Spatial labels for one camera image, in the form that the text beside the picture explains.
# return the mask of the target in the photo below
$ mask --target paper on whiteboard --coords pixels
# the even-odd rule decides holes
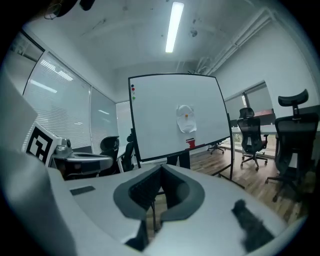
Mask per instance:
[[[188,105],[179,105],[176,109],[176,123],[184,134],[197,130],[194,108]]]

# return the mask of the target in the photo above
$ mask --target wooden floor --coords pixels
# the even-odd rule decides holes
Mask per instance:
[[[243,168],[240,168],[241,161],[242,154],[240,152],[236,152],[232,180],[244,186],[248,193],[275,211],[288,224],[291,224],[299,217],[308,213],[307,203],[304,200],[296,202],[295,194],[288,186],[286,186],[279,194],[277,202],[272,201],[277,190],[280,188],[280,183],[278,181],[270,180],[268,184],[265,184],[267,177],[274,177],[277,175],[277,169],[273,159],[268,159],[267,165],[265,165],[264,160],[258,159],[258,171],[256,171],[256,164],[253,160],[245,162],[243,164]],[[208,175],[214,174],[216,171],[230,164],[230,162],[231,151],[228,149],[226,149],[224,154],[222,154],[221,151],[214,151],[211,155],[210,152],[205,151],[194,154],[190,157],[191,169]],[[224,170],[221,174],[229,177],[230,168]],[[312,193],[315,187],[315,182],[316,177],[314,173],[308,172],[300,189],[304,192]],[[166,210],[166,196],[157,196],[155,200],[155,219],[158,230],[161,228],[160,214]],[[147,212],[147,232],[150,241],[155,236],[153,231],[152,214],[153,213],[150,208]]]

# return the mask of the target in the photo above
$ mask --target office chair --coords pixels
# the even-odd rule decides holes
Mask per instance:
[[[99,177],[114,174],[116,171],[119,170],[118,163],[117,163],[117,156],[118,156],[118,150],[119,150],[118,138],[119,136],[105,137],[100,143],[100,148],[101,148],[100,155],[112,157],[113,164],[110,168],[101,171],[99,173]]]
[[[268,135],[264,135],[264,141],[261,140],[260,118],[254,117],[254,111],[252,110],[252,108],[245,107],[240,109],[240,117],[242,117],[242,119],[239,119],[237,123],[242,133],[241,145],[246,153],[251,154],[244,155],[242,157],[242,159],[244,159],[244,157],[249,158],[243,160],[240,167],[243,167],[245,162],[254,160],[256,164],[255,170],[258,171],[259,164],[257,159],[264,160],[265,165],[268,163],[267,158],[257,156],[258,151],[261,151],[262,149],[265,149],[267,147]]]
[[[122,166],[124,172],[132,171],[134,169],[134,165],[131,162],[132,152],[134,151],[134,140],[132,134],[126,138],[126,141],[129,143],[125,146],[125,153],[122,157]]]
[[[220,144],[221,144],[221,142],[217,142],[217,143],[214,143],[214,144],[210,144],[210,146],[212,146],[212,147],[209,147],[206,151],[211,150],[210,154],[212,155],[213,151],[215,151],[215,150],[220,150],[220,151],[222,151],[222,154],[224,154],[225,151],[224,151],[221,147],[219,147]]]
[[[279,171],[277,177],[268,177],[265,180],[283,182],[280,190],[273,197],[273,202],[278,199],[279,193],[289,185],[297,195],[298,201],[301,199],[297,184],[301,184],[302,178],[313,165],[311,160],[314,139],[318,128],[319,116],[316,113],[299,114],[298,105],[305,103],[309,98],[308,91],[284,97],[279,96],[278,102],[282,107],[292,107],[293,115],[280,117],[275,120],[275,128],[278,134],[279,149],[275,157],[275,165]]]

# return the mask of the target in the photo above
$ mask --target whiteboard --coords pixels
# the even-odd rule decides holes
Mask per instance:
[[[140,161],[191,150],[187,143],[190,139],[199,148],[230,136],[224,99],[215,77],[168,73],[129,77],[128,82]],[[193,107],[196,131],[180,131],[176,117],[179,105]]]

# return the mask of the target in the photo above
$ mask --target ceiling light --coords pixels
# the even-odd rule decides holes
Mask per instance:
[[[99,109],[98,111],[101,112],[101,113],[104,113],[104,114],[106,114],[106,115],[110,115],[109,113],[104,112],[104,111],[102,111],[101,109]]]
[[[166,53],[172,53],[175,46],[176,36],[179,28],[179,23],[182,15],[182,11],[184,9],[184,4],[182,2],[173,2],[168,37],[166,39]]]
[[[56,67],[52,64],[50,64],[49,62],[45,61],[44,59],[41,61],[41,65],[45,66],[53,71],[56,71]]]
[[[108,119],[105,119],[105,118],[102,118],[102,120],[108,122],[108,123],[111,123]]]
[[[67,75],[66,73],[62,72],[62,71],[59,71],[58,72],[58,75],[62,76],[63,78],[67,79],[68,81],[72,81],[73,78],[69,75]]]
[[[57,92],[57,90],[55,90],[55,89],[52,89],[52,88],[50,88],[50,87],[48,87],[48,86],[45,86],[44,84],[42,84],[42,83],[39,83],[39,82],[37,82],[37,81],[35,81],[35,80],[30,80],[30,84],[33,84],[33,85],[35,85],[35,86],[38,86],[38,87],[41,87],[41,88],[43,88],[43,89],[45,89],[45,90],[47,90],[47,91],[49,91],[49,92],[52,92],[52,93],[56,93]]]
[[[45,61],[44,59],[41,61],[41,65],[47,67],[48,69],[54,71],[55,73],[57,73],[59,76],[63,77],[64,79],[68,80],[68,81],[72,81],[73,78],[69,75],[67,75],[66,73],[64,73],[63,71],[56,71],[56,66],[50,64],[48,61]]]

